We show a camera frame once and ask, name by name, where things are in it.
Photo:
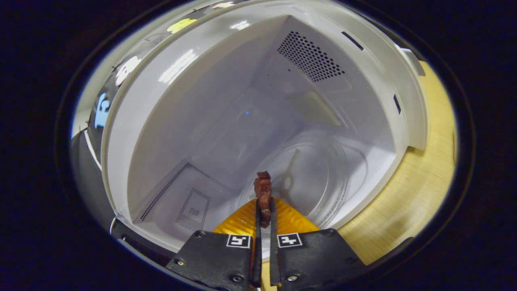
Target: meat piece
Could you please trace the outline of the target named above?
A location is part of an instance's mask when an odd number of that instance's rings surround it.
[[[255,195],[258,201],[258,207],[261,209],[261,226],[266,228],[271,221],[271,210],[269,209],[269,201],[271,200],[271,176],[267,171],[258,172],[258,178],[253,182],[255,186]]]

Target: ventilation holes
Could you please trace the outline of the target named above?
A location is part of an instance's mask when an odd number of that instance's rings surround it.
[[[167,191],[167,189],[172,185],[172,183],[174,183],[174,181],[176,181],[176,179],[179,177],[179,175],[181,174],[181,172],[183,172],[185,169],[188,169],[188,168],[193,168],[194,170],[200,172],[201,174],[205,175],[206,177],[207,174],[201,172],[199,169],[197,169],[196,167],[192,166],[191,164],[189,163],[186,163],[179,171],[178,173],[176,173],[176,175],[174,175],[174,177],[172,177],[172,179],[165,185],[165,187],[163,187],[163,189],[158,193],[158,195],[156,195],[156,197],[151,201],[151,203],[149,204],[149,206],[147,206],[147,208],[145,209],[144,213],[142,213],[142,215],[140,216],[140,220],[141,221],[144,221],[147,216],[149,215],[149,213],[151,212],[151,210],[154,208],[154,206],[156,206],[156,203],[158,203],[158,200],[160,200],[160,198],[163,196],[163,194]]]
[[[313,82],[345,73],[326,52],[298,32],[290,32],[277,51],[309,76]]]
[[[197,195],[196,199],[194,199],[193,202],[190,201],[192,196]],[[199,204],[200,201],[205,200],[204,205]],[[203,209],[203,218],[201,221],[197,216],[199,215],[199,210],[190,208],[189,212],[186,213],[185,209],[188,205],[196,204],[196,208]],[[192,188],[192,190],[189,193],[189,196],[187,197],[187,200],[185,200],[185,203],[183,203],[183,207],[181,208],[178,217],[176,218],[176,223],[188,228],[192,231],[201,230],[203,229],[203,226],[205,225],[205,219],[206,219],[206,213],[208,212],[208,206],[210,205],[210,197],[203,194],[201,191],[197,190],[196,188]]]

